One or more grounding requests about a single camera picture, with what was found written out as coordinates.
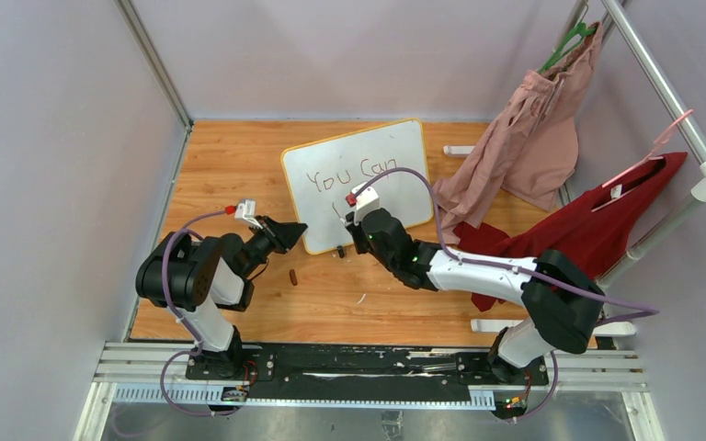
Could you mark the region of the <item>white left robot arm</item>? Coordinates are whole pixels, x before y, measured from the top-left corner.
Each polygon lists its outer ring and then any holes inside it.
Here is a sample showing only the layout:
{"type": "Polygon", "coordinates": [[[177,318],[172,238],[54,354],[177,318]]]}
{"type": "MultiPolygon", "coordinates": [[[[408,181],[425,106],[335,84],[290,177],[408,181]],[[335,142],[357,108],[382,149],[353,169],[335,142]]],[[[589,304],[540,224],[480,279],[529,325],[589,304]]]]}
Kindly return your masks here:
{"type": "Polygon", "coordinates": [[[137,271],[137,295],[170,310],[193,337],[188,379],[235,379],[246,367],[239,330],[222,311],[245,311],[272,254],[286,254],[308,226],[256,216],[249,239],[170,232],[137,271]]]}

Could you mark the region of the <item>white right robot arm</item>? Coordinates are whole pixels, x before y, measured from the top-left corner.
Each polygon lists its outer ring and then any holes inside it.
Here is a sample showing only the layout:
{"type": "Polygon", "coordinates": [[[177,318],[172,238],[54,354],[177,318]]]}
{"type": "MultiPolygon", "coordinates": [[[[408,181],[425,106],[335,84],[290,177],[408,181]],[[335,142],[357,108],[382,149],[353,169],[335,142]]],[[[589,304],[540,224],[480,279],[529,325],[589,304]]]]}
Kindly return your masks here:
{"type": "Polygon", "coordinates": [[[371,254],[413,289],[469,291],[523,307],[528,318],[501,330],[486,357],[493,379],[511,383],[554,350],[586,352],[602,304],[601,289],[564,254],[500,258],[446,252],[440,243],[413,239],[388,210],[344,218],[358,254],[371,254]]]}

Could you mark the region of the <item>yellow framed whiteboard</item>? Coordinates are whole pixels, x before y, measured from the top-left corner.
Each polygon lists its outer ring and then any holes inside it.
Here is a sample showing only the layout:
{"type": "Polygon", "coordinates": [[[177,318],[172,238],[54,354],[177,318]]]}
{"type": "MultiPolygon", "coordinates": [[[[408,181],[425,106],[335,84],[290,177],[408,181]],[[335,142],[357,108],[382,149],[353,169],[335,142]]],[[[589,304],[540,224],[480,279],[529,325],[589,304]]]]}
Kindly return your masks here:
{"type": "Polygon", "coordinates": [[[345,197],[354,187],[394,168],[409,168],[429,179],[422,122],[403,119],[285,150],[280,162],[297,219],[308,225],[308,254],[352,244],[342,219],[345,197]]]}

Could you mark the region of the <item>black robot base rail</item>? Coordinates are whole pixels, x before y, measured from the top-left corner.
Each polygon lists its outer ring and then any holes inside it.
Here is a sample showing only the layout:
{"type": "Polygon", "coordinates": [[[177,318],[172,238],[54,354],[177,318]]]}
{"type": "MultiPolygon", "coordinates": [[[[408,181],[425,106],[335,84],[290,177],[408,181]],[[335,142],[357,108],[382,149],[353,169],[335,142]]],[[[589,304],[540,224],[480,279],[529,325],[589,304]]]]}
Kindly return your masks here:
{"type": "Polygon", "coordinates": [[[499,379],[482,348],[258,343],[231,377],[172,343],[108,343],[85,416],[158,404],[196,417],[243,408],[484,411],[519,418],[562,392],[648,391],[631,351],[556,352],[499,379]]]}

